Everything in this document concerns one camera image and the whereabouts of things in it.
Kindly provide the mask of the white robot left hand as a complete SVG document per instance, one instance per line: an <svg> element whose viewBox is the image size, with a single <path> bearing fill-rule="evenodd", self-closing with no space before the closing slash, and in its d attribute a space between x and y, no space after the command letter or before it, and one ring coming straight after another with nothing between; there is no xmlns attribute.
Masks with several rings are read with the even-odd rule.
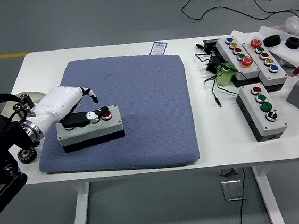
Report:
<svg viewBox="0 0 299 224"><path fill-rule="evenodd" d="M61 123L66 129L84 127L96 123L109 108L74 113L82 97L87 95L94 103L98 102L94 92L89 88L56 86L34 108L34 117L29 117L36 136L42 139L54 123Z"/></svg>

